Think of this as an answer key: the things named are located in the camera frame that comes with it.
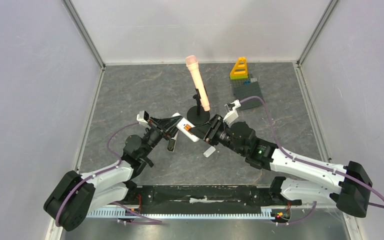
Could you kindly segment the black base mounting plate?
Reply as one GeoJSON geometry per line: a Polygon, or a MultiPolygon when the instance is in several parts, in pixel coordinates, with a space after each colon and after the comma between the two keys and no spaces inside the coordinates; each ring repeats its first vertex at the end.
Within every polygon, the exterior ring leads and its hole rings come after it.
{"type": "Polygon", "coordinates": [[[140,185],[128,191],[124,205],[141,214],[257,214],[262,207],[300,206],[265,185],[140,185]]]}

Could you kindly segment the pink microphone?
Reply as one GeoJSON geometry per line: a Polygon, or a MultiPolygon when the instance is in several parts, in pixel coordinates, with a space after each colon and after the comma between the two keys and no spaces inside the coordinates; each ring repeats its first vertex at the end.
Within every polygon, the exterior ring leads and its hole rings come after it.
{"type": "Polygon", "coordinates": [[[195,89],[198,92],[201,106],[203,107],[204,111],[209,112],[211,109],[210,102],[204,86],[204,82],[202,80],[197,57],[195,55],[187,56],[185,58],[185,63],[186,63],[186,67],[188,68],[191,74],[192,80],[195,85],[195,89]]]}

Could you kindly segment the orange battery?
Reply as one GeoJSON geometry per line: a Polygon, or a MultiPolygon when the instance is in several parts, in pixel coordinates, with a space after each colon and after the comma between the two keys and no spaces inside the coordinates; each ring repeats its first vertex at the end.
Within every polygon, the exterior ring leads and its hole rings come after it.
{"type": "Polygon", "coordinates": [[[190,130],[191,126],[189,124],[185,124],[183,126],[183,128],[188,132],[190,130]]]}

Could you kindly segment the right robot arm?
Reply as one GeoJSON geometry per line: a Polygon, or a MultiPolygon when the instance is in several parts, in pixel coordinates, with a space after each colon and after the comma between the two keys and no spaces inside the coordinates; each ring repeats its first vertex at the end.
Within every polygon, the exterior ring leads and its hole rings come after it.
{"type": "Polygon", "coordinates": [[[371,192],[365,185],[372,187],[373,183],[358,162],[332,164],[295,155],[257,137],[255,130],[246,122],[228,125],[219,115],[198,126],[182,123],[179,129],[194,142],[203,140],[211,146],[225,146],[244,157],[253,168],[304,179],[300,183],[285,177],[273,180],[268,196],[275,204],[286,200],[319,201],[335,204],[339,210],[354,217],[364,218],[367,215],[371,192]]]}

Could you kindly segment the lime green lego brick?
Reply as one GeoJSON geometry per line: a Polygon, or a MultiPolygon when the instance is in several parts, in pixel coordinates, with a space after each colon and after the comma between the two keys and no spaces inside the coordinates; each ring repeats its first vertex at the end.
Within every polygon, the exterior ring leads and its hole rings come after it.
{"type": "Polygon", "coordinates": [[[230,75],[229,76],[231,80],[246,80],[248,79],[248,75],[247,74],[239,74],[239,75],[230,75]]]}

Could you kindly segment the white battery cover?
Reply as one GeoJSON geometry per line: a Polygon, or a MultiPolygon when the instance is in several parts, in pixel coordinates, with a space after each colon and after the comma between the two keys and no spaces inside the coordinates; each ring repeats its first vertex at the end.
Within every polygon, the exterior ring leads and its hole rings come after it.
{"type": "Polygon", "coordinates": [[[203,155],[208,158],[210,157],[214,152],[216,151],[216,148],[214,146],[210,146],[204,153],[203,155]]]}

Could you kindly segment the yellow lego frame piece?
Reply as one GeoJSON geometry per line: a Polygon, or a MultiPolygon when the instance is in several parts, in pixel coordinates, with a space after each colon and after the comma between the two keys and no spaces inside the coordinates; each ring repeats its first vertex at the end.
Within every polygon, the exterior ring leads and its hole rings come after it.
{"type": "Polygon", "coordinates": [[[247,59],[246,57],[239,57],[236,61],[234,67],[230,71],[230,75],[241,75],[241,74],[248,74],[248,66],[247,66],[247,59]]]}

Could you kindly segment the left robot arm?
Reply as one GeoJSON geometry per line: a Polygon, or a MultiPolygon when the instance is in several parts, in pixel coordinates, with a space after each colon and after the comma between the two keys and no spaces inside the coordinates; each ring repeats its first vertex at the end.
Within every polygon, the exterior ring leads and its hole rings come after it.
{"type": "Polygon", "coordinates": [[[181,115],[169,118],[138,115],[137,125],[145,127],[143,135],[132,134],[124,142],[122,153],[114,152],[115,163],[82,174],[68,171],[43,204],[43,210],[66,231],[77,228],[90,212],[122,201],[132,204],[137,198],[136,184],[131,180],[146,166],[153,167],[149,154],[165,139],[169,141],[178,131],[181,115]]]}

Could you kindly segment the black microphone stand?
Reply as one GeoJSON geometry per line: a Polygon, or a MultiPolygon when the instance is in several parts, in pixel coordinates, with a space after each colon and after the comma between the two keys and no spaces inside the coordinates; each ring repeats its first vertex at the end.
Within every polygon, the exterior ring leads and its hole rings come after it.
{"type": "Polygon", "coordinates": [[[195,126],[205,124],[210,120],[210,112],[205,111],[202,107],[201,96],[198,89],[196,89],[196,94],[192,98],[195,100],[196,105],[187,111],[186,118],[195,126]]]}

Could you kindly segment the white boxed remote with display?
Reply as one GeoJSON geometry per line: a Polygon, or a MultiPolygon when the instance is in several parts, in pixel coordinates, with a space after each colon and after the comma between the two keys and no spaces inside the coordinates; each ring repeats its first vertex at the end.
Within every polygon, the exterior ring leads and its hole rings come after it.
{"type": "Polygon", "coordinates": [[[175,151],[175,147],[176,147],[176,143],[177,143],[178,135],[179,135],[179,132],[177,131],[177,132],[175,133],[174,137],[172,137],[172,138],[168,141],[167,150],[168,150],[169,152],[174,152],[174,151],[175,151]]]}

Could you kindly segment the grey lego baseplate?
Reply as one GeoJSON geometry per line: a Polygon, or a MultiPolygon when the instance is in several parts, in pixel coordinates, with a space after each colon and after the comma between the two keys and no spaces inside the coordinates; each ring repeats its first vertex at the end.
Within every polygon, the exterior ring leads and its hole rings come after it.
{"type": "MultiPolygon", "coordinates": [[[[252,74],[248,75],[248,79],[239,79],[239,80],[230,80],[231,88],[233,91],[233,96],[237,100],[243,100],[249,97],[257,96],[261,99],[263,94],[261,91],[260,84],[256,77],[253,77],[252,74]],[[244,85],[243,82],[250,80],[251,83],[244,85]]],[[[248,109],[258,108],[262,106],[262,103],[258,99],[250,99],[244,103],[241,103],[239,110],[244,111],[248,109]]]]}

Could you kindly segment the white remote control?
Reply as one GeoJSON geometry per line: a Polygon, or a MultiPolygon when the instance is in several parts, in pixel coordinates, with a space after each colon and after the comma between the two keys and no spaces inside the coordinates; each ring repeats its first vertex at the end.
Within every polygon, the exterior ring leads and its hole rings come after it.
{"type": "Polygon", "coordinates": [[[179,117],[179,122],[176,124],[176,128],[186,137],[188,137],[192,142],[196,143],[200,140],[200,138],[190,132],[190,129],[195,127],[195,125],[192,124],[189,120],[180,115],[178,112],[174,113],[171,117],[179,117]]]}

